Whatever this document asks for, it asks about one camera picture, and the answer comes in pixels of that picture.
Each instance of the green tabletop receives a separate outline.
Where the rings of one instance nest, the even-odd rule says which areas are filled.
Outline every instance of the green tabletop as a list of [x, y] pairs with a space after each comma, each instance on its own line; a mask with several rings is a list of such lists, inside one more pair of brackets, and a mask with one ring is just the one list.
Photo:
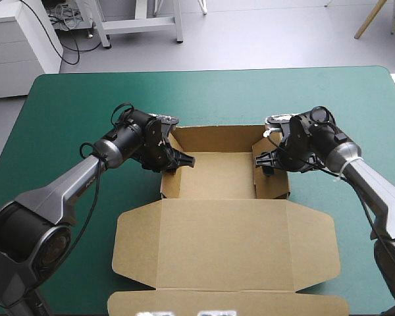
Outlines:
[[[78, 146], [108, 131], [111, 111], [124, 101], [179, 117], [183, 126], [263, 124], [269, 115], [325, 105], [361, 146], [365, 161], [395, 184], [395, 85], [385, 68], [56, 74], [35, 81], [0, 157], [0, 206], [79, 162]], [[291, 174], [290, 183], [292, 201], [334, 217], [342, 263], [338, 278], [303, 292], [343, 296], [354, 314], [389, 308], [393, 300], [352, 189], [321, 172]], [[111, 293], [147, 288], [112, 271], [113, 242], [117, 217], [159, 199], [159, 184], [159, 174], [135, 161], [103, 175], [89, 229], [41, 287], [56, 313], [105, 313]], [[76, 206], [79, 223], [92, 191]]]

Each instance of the black wire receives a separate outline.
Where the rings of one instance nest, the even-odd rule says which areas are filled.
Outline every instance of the black wire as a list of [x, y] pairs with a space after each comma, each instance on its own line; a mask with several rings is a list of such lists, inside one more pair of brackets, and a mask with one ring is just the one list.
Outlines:
[[127, 115], [130, 115], [130, 113], [134, 111], [134, 106], [133, 106], [133, 104], [131, 104], [130, 102], [124, 102], [124, 103], [121, 103], [120, 105], [118, 105], [118, 106], [113, 110], [113, 113], [111, 113], [111, 118], [110, 118], [110, 123], [111, 123], [111, 125], [114, 126], [114, 128], [116, 128], [116, 123], [117, 123], [117, 122], [116, 122], [116, 123], [113, 122], [114, 114], [116, 114], [116, 112], [117, 112], [119, 109], [123, 108], [123, 107], [129, 107], [129, 108], [126, 110], [126, 111], [128, 111], [127, 114], [126, 114], [126, 116], [127, 116]]
[[[96, 150], [95, 146], [90, 144], [90, 143], [83, 143], [80, 146], [80, 152], [82, 152], [82, 148], [85, 147], [86, 145], [90, 145], [90, 147], [94, 148], [94, 150]], [[80, 232], [78, 233], [76, 239], [73, 241], [73, 243], [70, 245], [69, 249], [67, 250], [67, 252], [65, 253], [64, 256], [62, 256], [59, 260], [59, 262], [56, 264], [54, 271], [56, 271], [67, 259], [67, 257], [73, 252], [73, 250], [75, 249], [76, 245], [78, 244], [79, 240], [81, 239], [81, 237], [83, 236], [83, 234], [85, 233], [85, 230], [87, 229], [92, 215], [93, 215], [93, 211], [95, 210], [95, 207], [97, 205], [98, 202], [98, 196], [99, 196], [99, 186], [100, 186], [100, 180], [101, 180], [101, 164], [105, 163], [106, 161], [103, 161], [102, 157], [98, 157], [98, 163], [97, 163], [97, 172], [96, 172], [96, 185], [95, 185], [95, 195], [93, 197], [93, 202], [92, 202], [92, 206], [88, 212], [88, 216], [86, 217], [86, 220], [84, 222], [84, 225], [82, 226]], [[30, 292], [34, 291], [36, 288], [38, 288], [39, 286], [41, 286], [45, 281], [47, 280], [44, 279], [42, 280], [39, 284], [36, 284], [35, 288], [31, 288], [31, 289], [27, 289], [27, 291], [25, 291], [25, 293], [23, 293], [22, 297], [19, 298], [17, 301], [13, 302], [12, 304], [9, 304], [7, 306], [4, 306], [2, 304], [0, 304], [0, 307], [3, 309], [11, 309], [12, 307], [14, 307], [16, 304], [20, 303], [21, 301], [24, 301], [26, 298], [26, 295], [29, 294]]]
[[84, 222], [84, 225], [82, 226], [80, 232], [78, 233], [76, 239], [73, 241], [72, 245], [70, 246], [70, 248], [68, 249], [68, 251], [65, 253], [65, 255], [62, 257], [62, 259], [59, 261], [59, 263], [56, 265], [55, 270], [57, 270], [67, 259], [67, 257], [72, 253], [72, 251], [75, 249], [76, 245], [78, 244], [79, 240], [81, 239], [81, 237], [83, 236], [83, 234], [85, 233], [86, 228], [88, 227], [92, 215], [93, 215], [93, 211], [95, 210], [95, 206], [97, 205], [98, 202], [98, 195], [99, 195], [99, 184], [100, 184], [100, 180], [101, 180], [101, 164], [103, 163], [103, 161], [98, 158], [98, 163], [97, 163], [97, 180], [96, 180], [96, 185], [95, 185], [95, 195], [93, 197], [93, 202], [92, 202], [92, 206], [90, 208], [90, 211], [88, 212], [88, 216], [86, 217], [86, 220]]
[[369, 213], [369, 211], [368, 211], [368, 209], [367, 209], [367, 206], [366, 206], [366, 202], [365, 202], [365, 200], [363, 199], [363, 197], [361, 196], [361, 192], [359, 191], [359, 188], [357, 188], [357, 186], [355, 186], [355, 185], [352, 184], [351, 182], [348, 182], [348, 181], [347, 181], [347, 183], [354, 189], [355, 193], [357, 194], [357, 197], [359, 198], [359, 200], [360, 200], [360, 202], [361, 202], [361, 205], [363, 206], [364, 213], [365, 213], [365, 215], [366, 215], [366, 217], [367, 217], [367, 220], [369, 221], [369, 224], [370, 224], [370, 227], [371, 227], [372, 231], [375, 233], [377, 239], [378, 239], [379, 242], [382, 244], [382, 247], [385, 249], [385, 251], [387, 252], [387, 254], [389, 255], [389, 257], [391, 258], [393, 264], [395, 264], [395, 258], [394, 258], [394, 256], [391, 254], [391, 252], [390, 252], [388, 246], [385, 244], [385, 242], [384, 242], [382, 236], [377, 232], [377, 229], [376, 229], [376, 227], [375, 227], [375, 224], [374, 224], [373, 220], [371, 219], [370, 213]]
[[[322, 109], [322, 110], [324, 110], [324, 111], [326, 112], [326, 114], [328, 115], [327, 121], [315, 120], [315, 119], [313, 118], [313, 112], [314, 112], [315, 110], [317, 110], [317, 109]], [[328, 125], [329, 127], [331, 127], [331, 128], [334, 130], [334, 133], [335, 133], [335, 134], [339, 133], [338, 127], [336, 127], [335, 118], [334, 118], [334, 116], [332, 115], [332, 113], [331, 113], [326, 107], [319, 106], [319, 107], [314, 107], [314, 108], [312, 108], [312, 110], [310, 110], [309, 117], [310, 117], [310, 119], [311, 119], [314, 123], [317, 123], [317, 124], [319, 124], [319, 125]]]
[[[56, 24], [56, 23], [60, 23], [61, 25], [65, 25], [64, 24], [64, 20], [62, 20], [60, 18], [57, 18], [56, 16], [53, 16], [53, 15], [49, 14], [48, 17], [55, 19], [54, 21], [52, 21], [53, 25]], [[79, 51], [80, 53], [84, 53], [84, 52], [87, 52], [87, 51], [93, 51], [93, 50], [97, 49], [101, 45], [101, 41], [99, 41], [99, 43], [96, 46], [94, 46], [92, 48], [89, 48], [89, 49], [79, 49], [79, 47], [78, 47], [78, 49], [73, 49], [73, 48], [71, 48], [69, 46], [64, 45], [63, 43], [60, 43], [60, 44], [64, 48], [68, 49], [69, 51], [75, 51], [75, 52]]]
[[92, 47], [90, 49], [73, 49], [73, 48], [70, 48], [70, 47], [68, 47], [68, 46], [66, 46], [64, 44], [61, 44], [61, 45], [64, 48], [68, 49], [69, 51], [79, 51], [81, 53], [84, 53], [84, 52], [87, 52], [87, 51], [94, 51], [94, 50], [96, 50], [101, 45], [101, 42], [99, 42], [96, 46], [94, 46], [94, 47]]
[[76, 38], [73, 36], [72, 32], [69, 30], [70, 35], [73, 38], [74, 44], [76, 46], [76, 49], [78, 50], [78, 58], [76, 59], [76, 61], [74, 63], [67, 61], [66, 59], [63, 58], [62, 55], [60, 55], [60, 53], [57, 51], [57, 48], [55, 48], [53, 41], [50, 38], [50, 35], [47, 32], [47, 29], [45, 29], [45, 26], [43, 24], [43, 22], [41, 21], [41, 19], [39, 18], [38, 14], [33, 10], [33, 8], [31, 8], [31, 6], [29, 4], [27, 4], [24, 0], [19, 0], [20, 2], [22, 2], [24, 5], [26, 5], [31, 11], [32, 13], [35, 15], [35, 17], [37, 18], [38, 22], [41, 24], [42, 28], [44, 29], [45, 35], [47, 35], [47, 38], [51, 44], [51, 46], [53, 47], [54, 51], [56, 52], [56, 54], [60, 57], [60, 59], [62, 61], [64, 61], [66, 64], [69, 65], [77, 65], [80, 61], [80, 53], [79, 53], [79, 47], [78, 47], [78, 42], [76, 41]]

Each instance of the white drawer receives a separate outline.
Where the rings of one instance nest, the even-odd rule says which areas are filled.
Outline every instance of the white drawer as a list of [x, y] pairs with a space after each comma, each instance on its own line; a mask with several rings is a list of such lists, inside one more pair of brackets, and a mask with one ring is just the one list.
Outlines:
[[26, 41], [25, 34], [20, 29], [18, 22], [0, 22], [0, 43], [12, 41]]
[[0, 44], [0, 64], [17, 61], [35, 61], [37, 57], [27, 41]]
[[0, 64], [0, 97], [27, 95], [35, 78], [43, 73], [38, 61]]

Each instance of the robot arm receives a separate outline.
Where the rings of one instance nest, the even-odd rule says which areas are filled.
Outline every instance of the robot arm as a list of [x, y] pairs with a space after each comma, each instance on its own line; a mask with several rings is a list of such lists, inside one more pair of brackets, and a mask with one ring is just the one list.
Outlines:
[[[361, 158], [360, 147], [336, 126], [325, 107], [316, 107], [298, 115], [267, 117], [264, 136], [283, 133], [276, 149], [256, 158], [256, 166], [270, 176], [274, 169], [307, 172], [324, 169], [351, 184], [363, 203], [375, 214], [371, 238], [375, 259], [395, 299], [395, 186], [374, 171]], [[395, 308], [388, 315], [395, 315]]]
[[0, 305], [8, 315], [52, 315], [37, 287], [68, 255], [70, 226], [76, 224], [74, 204], [103, 172], [118, 168], [128, 158], [155, 172], [194, 165], [193, 157], [170, 145], [169, 134], [177, 124], [177, 118], [130, 107], [92, 145], [91, 155], [47, 186], [20, 194], [0, 210]]

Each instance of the open cardboard box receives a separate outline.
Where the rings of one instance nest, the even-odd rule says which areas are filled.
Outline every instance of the open cardboard box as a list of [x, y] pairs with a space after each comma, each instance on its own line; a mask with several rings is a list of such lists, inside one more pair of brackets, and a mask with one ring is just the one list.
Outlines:
[[[164, 198], [276, 199], [290, 193], [285, 171], [266, 177], [254, 158], [275, 147], [263, 137], [261, 125], [178, 127], [171, 134], [174, 148], [196, 158], [194, 168], [165, 173]], [[280, 134], [273, 134], [279, 144]]]
[[110, 316], [348, 315], [342, 298], [296, 293], [336, 277], [340, 262], [332, 218], [283, 199], [163, 199], [125, 212], [113, 269], [156, 290], [114, 293]]
[[[340, 271], [330, 216], [286, 200], [286, 172], [267, 178], [253, 159], [273, 149], [263, 126], [177, 128], [171, 144], [195, 167], [166, 173], [165, 199], [118, 219], [113, 269], [155, 290], [114, 293], [110, 316], [170, 311], [347, 316], [336, 296], [296, 291]], [[274, 135], [279, 143], [279, 135]]]

